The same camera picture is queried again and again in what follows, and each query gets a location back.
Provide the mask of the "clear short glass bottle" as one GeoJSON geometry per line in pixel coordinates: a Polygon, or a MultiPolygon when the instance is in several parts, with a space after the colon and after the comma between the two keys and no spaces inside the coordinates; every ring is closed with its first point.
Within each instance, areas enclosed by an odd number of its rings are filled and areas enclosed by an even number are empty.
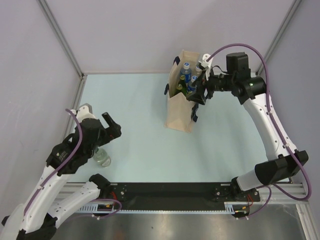
{"type": "Polygon", "coordinates": [[[97,148],[92,158],[97,164],[104,168],[111,164],[111,157],[103,148],[97,148]]]}

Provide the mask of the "blue label water bottle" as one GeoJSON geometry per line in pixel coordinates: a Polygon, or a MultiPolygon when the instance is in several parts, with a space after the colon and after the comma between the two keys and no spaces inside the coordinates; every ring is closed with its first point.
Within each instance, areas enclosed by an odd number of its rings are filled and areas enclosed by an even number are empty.
{"type": "Polygon", "coordinates": [[[179,79],[181,81],[184,80],[184,82],[187,84],[191,80],[191,77],[192,77],[191,66],[188,62],[185,62],[182,68],[180,69],[179,79]]]}
{"type": "Polygon", "coordinates": [[[191,94],[192,92],[194,92],[197,89],[196,84],[194,84],[194,82],[197,80],[197,76],[193,75],[190,79],[190,81],[187,83],[187,94],[191,94]]]}

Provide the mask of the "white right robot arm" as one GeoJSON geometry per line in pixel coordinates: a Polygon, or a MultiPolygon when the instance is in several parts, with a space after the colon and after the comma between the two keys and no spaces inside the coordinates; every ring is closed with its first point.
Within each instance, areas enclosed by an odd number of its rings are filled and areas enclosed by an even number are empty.
{"type": "Polygon", "coordinates": [[[225,72],[215,74],[209,54],[204,54],[197,63],[201,74],[193,83],[195,90],[186,98],[205,105],[214,92],[231,92],[252,118],[263,142],[267,161],[256,164],[253,170],[231,180],[231,196],[242,201],[250,190],[295,176],[309,156],[306,151],[298,150],[286,134],[267,94],[265,80],[252,76],[248,55],[245,52],[230,53],[226,56],[226,66],[225,72]]]}

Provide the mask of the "clear unlabelled water bottle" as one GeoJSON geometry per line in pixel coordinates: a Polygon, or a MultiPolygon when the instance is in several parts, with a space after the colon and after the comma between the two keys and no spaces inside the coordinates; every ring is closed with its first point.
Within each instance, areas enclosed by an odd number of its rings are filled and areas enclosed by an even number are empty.
{"type": "Polygon", "coordinates": [[[195,67],[195,75],[199,77],[202,74],[202,69],[198,66],[195,67]]]}

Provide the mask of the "green bottle yellow label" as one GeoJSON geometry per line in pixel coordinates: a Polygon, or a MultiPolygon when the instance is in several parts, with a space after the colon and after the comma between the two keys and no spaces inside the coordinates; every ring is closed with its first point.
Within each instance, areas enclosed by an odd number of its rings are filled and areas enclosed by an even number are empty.
{"type": "Polygon", "coordinates": [[[187,95],[187,88],[185,84],[178,83],[175,89],[175,95],[182,93],[184,96],[187,95]]]}

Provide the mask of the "green bottle orange label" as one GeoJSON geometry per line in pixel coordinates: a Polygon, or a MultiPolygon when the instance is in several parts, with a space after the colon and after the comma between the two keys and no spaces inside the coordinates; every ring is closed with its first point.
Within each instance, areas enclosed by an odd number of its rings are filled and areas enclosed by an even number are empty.
{"type": "Polygon", "coordinates": [[[187,86],[186,85],[186,77],[185,75],[180,75],[179,76],[179,82],[178,82],[180,85],[182,85],[184,88],[187,86]]]}

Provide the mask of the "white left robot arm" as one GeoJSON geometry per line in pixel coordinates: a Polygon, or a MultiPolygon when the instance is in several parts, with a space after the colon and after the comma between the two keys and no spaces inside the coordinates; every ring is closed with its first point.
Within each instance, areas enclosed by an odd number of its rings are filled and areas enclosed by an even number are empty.
{"type": "Polygon", "coordinates": [[[75,131],[53,147],[43,173],[26,203],[16,207],[2,220],[2,240],[50,240],[60,225],[91,201],[105,201],[112,194],[111,183],[102,175],[92,175],[84,186],[61,202],[54,201],[77,170],[93,157],[94,152],[121,136],[121,126],[105,112],[108,124],[91,113],[69,110],[76,123],[75,131]]]}

